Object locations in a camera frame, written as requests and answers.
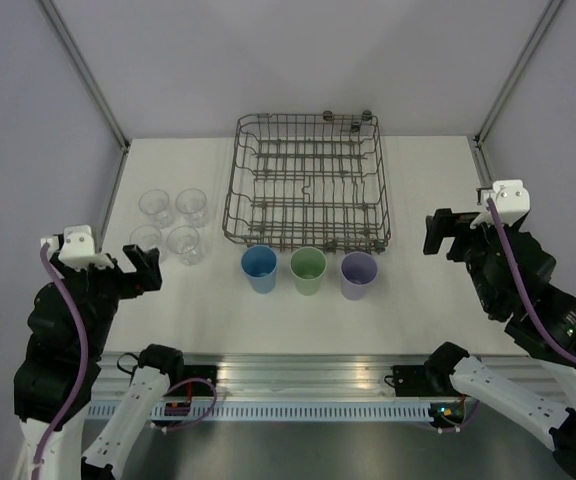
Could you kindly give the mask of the clear glass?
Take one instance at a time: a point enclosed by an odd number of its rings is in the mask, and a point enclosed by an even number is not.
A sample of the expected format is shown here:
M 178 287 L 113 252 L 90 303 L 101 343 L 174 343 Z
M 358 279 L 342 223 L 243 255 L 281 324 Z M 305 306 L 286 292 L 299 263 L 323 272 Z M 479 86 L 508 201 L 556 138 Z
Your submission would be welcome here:
M 145 192 L 138 201 L 138 207 L 149 222 L 159 229 L 168 228 L 175 221 L 170 197 L 165 190 L 151 189 Z
M 192 226 L 174 228 L 166 243 L 171 254 L 186 266 L 197 265 L 204 257 L 200 233 Z
M 162 264 L 167 258 L 167 249 L 162 232 L 153 225 L 142 225 L 136 228 L 129 236 L 131 244 L 137 245 L 142 251 L 152 249 L 159 251 L 159 263 Z
M 209 223 L 207 196 L 202 190 L 188 188 L 181 191 L 176 198 L 175 206 L 188 225 L 202 228 Z

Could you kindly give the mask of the purple plastic cup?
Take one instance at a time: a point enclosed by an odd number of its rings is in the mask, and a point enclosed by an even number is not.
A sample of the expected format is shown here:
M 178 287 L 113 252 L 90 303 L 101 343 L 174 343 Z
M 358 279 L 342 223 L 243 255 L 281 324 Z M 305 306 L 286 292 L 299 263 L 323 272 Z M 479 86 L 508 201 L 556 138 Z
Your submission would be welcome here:
M 351 301 L 362 299 L 378 274 L 377 261 L 368 253 L 351 252 L 340 266 L 341 293 Z

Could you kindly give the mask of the blue plastic cup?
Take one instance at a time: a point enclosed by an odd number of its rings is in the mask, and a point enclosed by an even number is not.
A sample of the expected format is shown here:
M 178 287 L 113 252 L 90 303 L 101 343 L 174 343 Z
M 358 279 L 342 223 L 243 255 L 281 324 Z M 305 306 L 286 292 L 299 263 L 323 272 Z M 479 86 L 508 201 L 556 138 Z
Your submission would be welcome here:
M 268 294 L 276 284 L 278 257 L 266 245 L 249 247 L 242 255 L 241 269 L 252 289 L 259 294 Z

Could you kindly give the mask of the green plastic cup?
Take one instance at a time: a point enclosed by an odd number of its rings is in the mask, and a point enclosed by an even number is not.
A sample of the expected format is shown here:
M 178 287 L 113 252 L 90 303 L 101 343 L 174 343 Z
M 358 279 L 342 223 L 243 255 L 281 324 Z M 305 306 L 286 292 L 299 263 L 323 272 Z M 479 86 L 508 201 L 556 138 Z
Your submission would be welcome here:
M 295 287 L 303 296 L 312 296 L 319 291 L 327 270 L 324 253 L 315 247 L 302 247 L 290 259 L 290 271 Z

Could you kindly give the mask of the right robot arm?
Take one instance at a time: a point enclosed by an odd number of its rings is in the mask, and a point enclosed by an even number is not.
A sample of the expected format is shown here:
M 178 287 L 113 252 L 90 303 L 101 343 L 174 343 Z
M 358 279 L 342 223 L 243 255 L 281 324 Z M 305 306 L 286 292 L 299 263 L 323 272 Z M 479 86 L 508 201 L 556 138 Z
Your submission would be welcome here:
M 424 363 L 424 381 L 437 394 L 459 393 L 496 410 L 539 439 L 576 479 L 576 297 L 550 282 L 556 266 L 521 222 L 474 226 L 474 212 L 439 209 L 425 219 L 423 252 L 453 243 L 447 259 L 465 265 L 483 311 L 504 324 L 514 343 L 547 370 L 564 391 L 560 404 L 496 374 L 458 345 L 445 342 Z

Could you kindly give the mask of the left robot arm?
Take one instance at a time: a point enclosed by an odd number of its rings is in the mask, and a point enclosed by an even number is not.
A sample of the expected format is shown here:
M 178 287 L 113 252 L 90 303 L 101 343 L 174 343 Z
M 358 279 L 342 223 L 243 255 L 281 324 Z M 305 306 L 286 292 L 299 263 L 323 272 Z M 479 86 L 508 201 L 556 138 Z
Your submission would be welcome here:
M 137 355 L 129 388 L 112 417 L 88 447 L 82 446 L 99 362 L 120 301 L 162 287 L 157 248 L 126 245 L 133 264 L 116 259 L 77 270 L 48 244 L 40 259 L 51 280 L 35 296 L 28 318 L 31 336 L 14 376 L 14 413 L 27 448 L 31 479 L 120 479 L 133 446 L 164 396 L 192 384 L 213 389 L 206 377 L 187 377 L 181 351 L 151 344 Z

